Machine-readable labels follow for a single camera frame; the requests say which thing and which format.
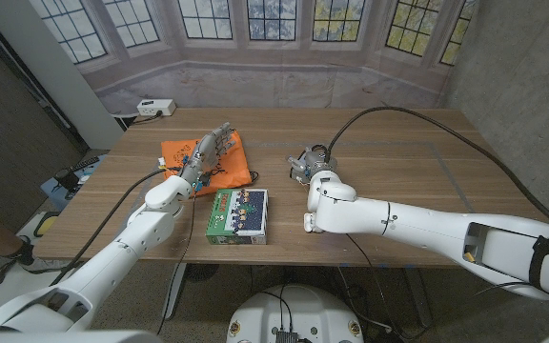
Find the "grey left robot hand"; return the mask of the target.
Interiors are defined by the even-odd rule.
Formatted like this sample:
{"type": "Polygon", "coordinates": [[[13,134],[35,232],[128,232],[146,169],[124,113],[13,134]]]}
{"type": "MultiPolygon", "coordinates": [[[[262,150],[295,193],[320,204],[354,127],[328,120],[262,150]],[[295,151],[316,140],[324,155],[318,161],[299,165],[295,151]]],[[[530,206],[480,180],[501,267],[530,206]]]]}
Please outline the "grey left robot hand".
{"type": "Polygon", "coordinates": [[[207,133],[194,147],[188,161],[177,174],[193,187],[202,184],[206,186],[211,179],[212,171],[218,165],[220,157],[229,150],[235,141],[232,139],[234,130],[229,122],[207,133]]]}

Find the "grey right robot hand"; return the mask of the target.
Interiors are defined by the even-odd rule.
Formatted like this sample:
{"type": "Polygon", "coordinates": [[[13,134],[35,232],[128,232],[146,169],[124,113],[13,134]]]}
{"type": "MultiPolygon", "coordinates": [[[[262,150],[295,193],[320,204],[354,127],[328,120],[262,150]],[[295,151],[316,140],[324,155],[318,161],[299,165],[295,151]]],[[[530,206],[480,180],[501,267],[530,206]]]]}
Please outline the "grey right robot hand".
{"type": "Polygon", "coordinates": [[[337,161],[333,157],[325,161],[327,152],[325,146],[314,145],[310,148],[306,147],[298,158],[289,156],[290,178],[302,184],[309,184],[312,177],[318,172],[335,172],[337,161]]]}

